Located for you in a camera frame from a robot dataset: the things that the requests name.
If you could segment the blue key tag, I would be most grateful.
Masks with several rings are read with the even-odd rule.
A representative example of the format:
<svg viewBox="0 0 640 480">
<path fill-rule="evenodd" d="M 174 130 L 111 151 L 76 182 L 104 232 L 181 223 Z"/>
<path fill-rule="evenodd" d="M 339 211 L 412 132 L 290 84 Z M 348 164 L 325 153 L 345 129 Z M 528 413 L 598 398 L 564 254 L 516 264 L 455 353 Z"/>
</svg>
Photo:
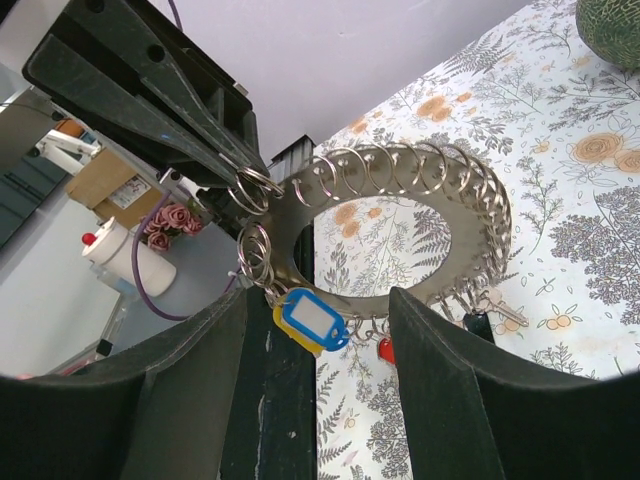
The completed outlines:
<svg viewBox="0 0 640 480">
<path fill-rule="evenodd" d="M 349 343 L 344 318 L 312 290 L 291 289 L 282 301 L 282 308 L 285 322 L 324 351 L 338 351 Z"/>
</svg>

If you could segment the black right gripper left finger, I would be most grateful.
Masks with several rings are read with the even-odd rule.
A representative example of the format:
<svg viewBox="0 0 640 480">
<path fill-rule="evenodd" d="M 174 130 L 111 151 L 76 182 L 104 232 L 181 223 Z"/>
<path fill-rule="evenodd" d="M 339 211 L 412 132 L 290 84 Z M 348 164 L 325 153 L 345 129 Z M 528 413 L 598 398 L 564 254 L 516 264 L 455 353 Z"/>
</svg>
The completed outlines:
<svg viewBox="0 0 640 480">
<path fill-rule="evenodd" d="M 237 290 L 69 375 L 1 381 L 5 479 L 214 479 L 247 322 Z"/>
</svg>

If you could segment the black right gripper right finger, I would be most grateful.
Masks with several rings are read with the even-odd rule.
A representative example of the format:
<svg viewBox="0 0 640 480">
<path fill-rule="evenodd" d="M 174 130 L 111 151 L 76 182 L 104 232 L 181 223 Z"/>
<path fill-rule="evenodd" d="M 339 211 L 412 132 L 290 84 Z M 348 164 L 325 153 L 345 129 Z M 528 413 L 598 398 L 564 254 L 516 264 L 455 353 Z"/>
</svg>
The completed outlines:
<svg viewBox="0 0 640 480">
<path fill-rule="evenodd" d="M 639 377 L 570 375 L 442 318 L 408 291 L 389 324 L 417 479 L 635 479 Z"/>
</svg>

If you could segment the yellow key tag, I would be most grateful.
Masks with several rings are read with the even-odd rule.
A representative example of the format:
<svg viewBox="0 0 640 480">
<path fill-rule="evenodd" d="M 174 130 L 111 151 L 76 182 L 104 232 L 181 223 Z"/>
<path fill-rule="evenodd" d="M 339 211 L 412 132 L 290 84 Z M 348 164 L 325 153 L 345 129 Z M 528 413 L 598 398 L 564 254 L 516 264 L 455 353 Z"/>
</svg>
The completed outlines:
<svg viewBox="0 0 640 480">
<path fill-rule="evenodd" d="M 318 358 L 324 351 L 324 348 L 317 343 L 314 343 L 305 335 L 288 325 L 284 320 L 282 310 L 283 308 L 279 305 L 276 305 L 273 308 L 272 317 L 275 325 L 280 330 L 282 330 L 290 339 L 295 341 L 299 346 L 301 346 L 307 352 L 311 353 L 315 358 Z"/>
</svg>

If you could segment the red key tag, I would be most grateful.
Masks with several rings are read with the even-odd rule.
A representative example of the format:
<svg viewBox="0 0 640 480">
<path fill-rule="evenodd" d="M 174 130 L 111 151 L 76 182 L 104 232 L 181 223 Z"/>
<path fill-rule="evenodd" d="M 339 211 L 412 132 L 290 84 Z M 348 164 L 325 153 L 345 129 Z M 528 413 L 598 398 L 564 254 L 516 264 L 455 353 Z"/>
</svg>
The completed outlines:
<svg viewBox="0 0 640 480">
<path fill-rule="evenodd" d="M 377 354 L 380 360 L 383 360 L 390 365 L 395 364 L 394 349 L 390 338 L 382 338 L 378 342 Z"/>
</svg>

